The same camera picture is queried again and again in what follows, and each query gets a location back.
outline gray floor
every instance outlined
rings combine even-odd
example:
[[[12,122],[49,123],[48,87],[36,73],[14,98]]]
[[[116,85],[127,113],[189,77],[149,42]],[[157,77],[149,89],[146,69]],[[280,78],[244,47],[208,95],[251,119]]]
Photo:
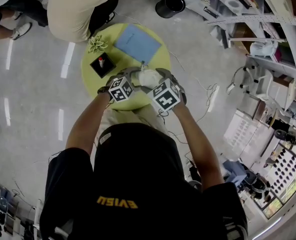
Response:
[[[188,9],[170,19],[160,18],[154,10],[157,2],[119,0],[116,12],[120,15],[112,23],[135,23],[121,15],[134,18],[156,32],[177,55],[186,72],[171,55],[172,72],[184,86],[187,105],[196,120],[206,111],[207,93],[193,76],[205,88],[220,86],[212,112],[198,124],[217,154],[233,156],[223,135],[242,93],[236,89],[227,95],[226,87],[246,58],[233,48],[224,50],[219,46],[203,18]],[[24,200],[36,205],[37,199],[44,199],[48,158],[64,149],[73,123],[91,101],[80,68],[87,44],[75,45],[67,78],[61,78],[61,71],[69,43],[56,39],[47,27],[34,22],[26,36],[13,42],[11,56],[9,44],[9,40],[0,40],[0,184],[10,190],[19,187]],[[58,133],[59,110],[63,110],[63,140],[59,140]],[[183,130],[172,112],[165,121],[169,131],[184,142],[185,137],[180,135]],[[176,142],[181,156],[189,151],[188,145]],[[185,159],[182,161],[187,171]]]

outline black pants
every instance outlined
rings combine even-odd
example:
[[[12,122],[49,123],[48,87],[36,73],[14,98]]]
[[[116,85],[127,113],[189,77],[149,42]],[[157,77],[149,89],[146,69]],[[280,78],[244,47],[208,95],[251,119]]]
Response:
[[[2,7],[19,11],[37,21],[42,27],[48,26],[47,10],[38,0],[9,0]]]
[[[109,14],[116,9],[117,5],[118,0],[108,0],[93,9],[89,23],[91,36],[106,23],[109,19]]]

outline white box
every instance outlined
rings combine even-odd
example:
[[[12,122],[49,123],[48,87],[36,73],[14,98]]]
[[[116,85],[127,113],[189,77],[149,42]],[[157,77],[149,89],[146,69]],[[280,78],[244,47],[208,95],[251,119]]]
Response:
[[[162,111],[168,111],[180,102],[180,93],[174,83],[167,78],[147,94]]]
[[[123,102],[129,100],[134,93],[134,89],[124,76],[113,81],[111,87],[109,88],[109,92],[116,102]]]

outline blue book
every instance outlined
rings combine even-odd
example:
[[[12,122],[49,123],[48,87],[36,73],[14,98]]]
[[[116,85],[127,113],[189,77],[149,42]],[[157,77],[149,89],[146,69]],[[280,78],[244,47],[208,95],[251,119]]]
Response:
[[[161,44],[140,28],[129,24],[114,46],[135,60],[148,64]]]

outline yellow tabletop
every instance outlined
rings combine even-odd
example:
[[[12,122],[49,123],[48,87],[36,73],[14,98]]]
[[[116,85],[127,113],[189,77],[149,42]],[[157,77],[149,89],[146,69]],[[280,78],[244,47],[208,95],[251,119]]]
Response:
[[[148,68],[149,69],[164,68],[166,70],[170,70],[171,69],[170,56],[163,40],[147,27],[138,25],[138,24],[135,24],[135,25],[138,28],[145,31],[150,36],[152,36],[159,43],[161,43],[161,47],[158,49],[158,51],[152,57],[150,63],[148,64]],[[107,27],[106,29],[97,33],[97,36],[102,35],[102,40],[108,42],[107,43],[108,47],[104,51],[108,54],[108,56],[111,58],[113,63],[116,65],[115,69],[110,73],[108,73],[103,78],[97,75],[94,69],[90,66],[90,64],[95,59],[97,59],[102,54],[102,52],[99,51],[95,53],[88,53],[89,45],[87,46],[86,51],[84,52],[84,56],[81,61],[82,80],[83,80],[84,86],[86,87],[87,91],[92,97],[97,96],[97,90],[100,87],[105,86],[108,79],[111,76],[116,75],[118,72],[120,72],[123,69],[129,68],[129,67],[141,66],[141,61],[135,60],[134,58],[130,57],[123,51],[114,47],[115,41],[119,38],[119,36],[126,29],[127,26],[128,26],[127,23],[118,23],[110,27]],[[135,109],[142,108],[150,104],[151,102],[152,102],[151,99],[145,93],[143,93],[142,91],[139,91],[129,100],[122,101],[119,103],[114,102],[113,104],[111,104],[110,107],[115,110],[128,111],[128,110],[135,110]]]

